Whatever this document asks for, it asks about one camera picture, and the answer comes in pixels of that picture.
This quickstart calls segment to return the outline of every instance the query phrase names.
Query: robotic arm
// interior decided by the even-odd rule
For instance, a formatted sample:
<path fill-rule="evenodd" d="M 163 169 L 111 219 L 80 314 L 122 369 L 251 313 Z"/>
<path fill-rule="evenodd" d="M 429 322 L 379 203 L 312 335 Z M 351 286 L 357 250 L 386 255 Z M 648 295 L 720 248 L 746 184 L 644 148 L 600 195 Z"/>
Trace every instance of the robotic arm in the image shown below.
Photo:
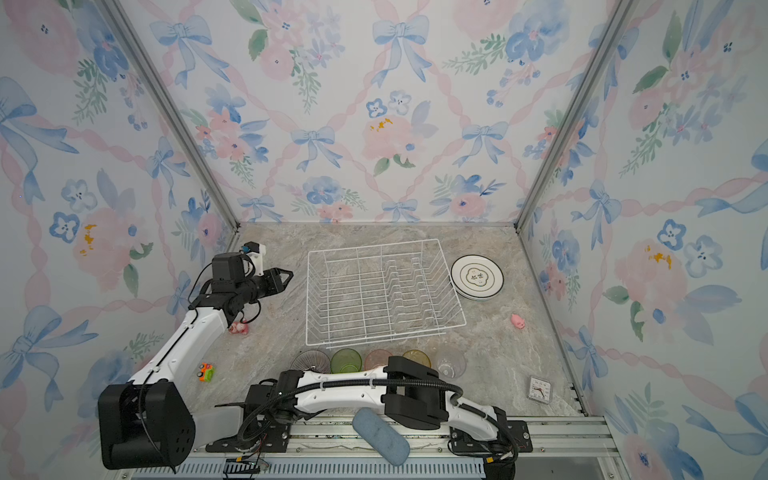
<path fill-rule="evenodd" d="M 411 429 L 438 429 L 447 423 L 481 442 L 495 460 L 516 459 L 518 447 L 503 410 L 463 399 L 462 390 L 441 381 L 435 370 L 398 356 L 390 357 L 388 366 L 366 372 L 287 370 L 276 384 L 252 385 L 241 406 L 191 414 L 184 386 L 214 340 L 246 303 L 283 292 L 293 278 L 288 270 L 264 270 L 263 255 L 264 246 L 258 243 L 216 255 L 213 278 L 160 352 L 128 382 L 102 392 L 98 415 L 106 468 L 173 468 L 192 448 L 228 437 L 245 450 L 271 422 L 291 424 L 339 407 L 369 407 Z"/>

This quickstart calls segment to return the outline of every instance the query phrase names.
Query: pink toy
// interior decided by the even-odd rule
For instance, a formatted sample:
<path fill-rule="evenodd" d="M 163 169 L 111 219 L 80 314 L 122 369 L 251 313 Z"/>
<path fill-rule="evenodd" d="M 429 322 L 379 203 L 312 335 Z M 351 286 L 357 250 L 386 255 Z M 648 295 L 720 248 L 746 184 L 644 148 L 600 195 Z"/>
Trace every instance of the pink toy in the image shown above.
<path fill-rule="evenodd" d="M 523 329 L 525 326 L 525 320 L 523 320 L 523 317 L 519 316 L 517 313 L 514 313 L 509 321 L 519 329 Z"/>
<path fill-rule="evenodd" d="M 248 325 L 246 323 L 235 322 L 230 327 L 230 333 L 242 333 L 246 335 L 248 333 Z"/>

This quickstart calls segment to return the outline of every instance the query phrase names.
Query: metal corner post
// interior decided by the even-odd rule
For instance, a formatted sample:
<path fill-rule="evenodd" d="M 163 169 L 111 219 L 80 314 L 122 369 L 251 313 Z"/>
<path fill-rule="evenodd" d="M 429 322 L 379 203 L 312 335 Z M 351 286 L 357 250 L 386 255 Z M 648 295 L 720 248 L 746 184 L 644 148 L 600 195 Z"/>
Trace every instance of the metal corner post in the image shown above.
<path fill-rule="evenodd" d="M 232 207 L 227 202 L 219 184 L 214 179 L 205 159 L 200 155 L 197 144 L 192 138 L 192 133 L 187 129 L 179 109 L 165 88 L 160 74 L 157 73 L 157 69 L 154 67 L 152 60 L 150 60 L 147 50 L 141 43 L 131 21 L 125 14 L 125 10 L 120 5 L 120 0 L 99 0 L 97 6 L 118 38 L 118 41 L 125 48 L 127 56 L 144 80 L 147 90 L 155 100 L 157 107 L 160 108 L 161 113 L 167 119 L 170 129 L 175 133 L 200 182 L 208 190 L 211 200 L 219 209 L 232 231 L 236 231 L 239 222 Z"/>
<path fill-rule="evenodd" d="M 525 198 L 525 205 L 516 222 L 518 233 L 523 231 L 525 224 L 533 216 L 536 204 L 547 186 L 547 181 L 551 177 L 560 156 L 565 150 L 568 138 L 570 138 L 575 131 L 578 119 L 584 113 L 584 109 L 586 109 L 587 104 L 591 99 L 592 92 L 597 86 L 598 80 L 601 78 L 608 62 L 611 60 L 614 49 L 624 33 L 624 29 L 630 19 L 630 14 L 634 10 L 636 4 L 637 2 L 635 0 L 617 1 L 616 9 L 606 23 L 600 44 L 584 71 L 584 80 L 581 82 L 581 85 L 579 85 L 576 94 L 568 105 L 568 109 L 565 111 L 563 120 L 564 127 L 558 131 L 557 136 L 552 141 L 552 146 L 549 149 L 550 153 L 545 162 L 541 165 L 541 169 L 534 180 L 533 187 L 531 187 L 528 196 Z"/>

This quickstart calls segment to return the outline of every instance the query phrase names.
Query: plate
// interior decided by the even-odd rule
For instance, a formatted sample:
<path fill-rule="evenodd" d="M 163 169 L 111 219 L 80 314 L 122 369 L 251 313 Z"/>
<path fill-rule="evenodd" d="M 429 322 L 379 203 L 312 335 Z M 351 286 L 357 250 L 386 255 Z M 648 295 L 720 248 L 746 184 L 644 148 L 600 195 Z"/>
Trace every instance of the plate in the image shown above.
<path fill-rule="evenodd" d="M 504 285 L 502 269 L 480 255 L 465 255 L 453 263 L 451 278 L 458 292 L 470 300 L 487 300 Z"/>

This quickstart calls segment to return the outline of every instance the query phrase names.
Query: green glass bowl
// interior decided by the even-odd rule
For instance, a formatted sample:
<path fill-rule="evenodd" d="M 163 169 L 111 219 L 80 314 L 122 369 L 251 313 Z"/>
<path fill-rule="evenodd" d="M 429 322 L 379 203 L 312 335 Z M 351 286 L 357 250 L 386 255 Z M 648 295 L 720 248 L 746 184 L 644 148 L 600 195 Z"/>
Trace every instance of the green glass bowl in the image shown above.
<path fill-rule="evenodd" d="M 331 373 L 354 373 L 362 367 L 360 354 L 353 349 L 341 349 L 333 354 Z"/>

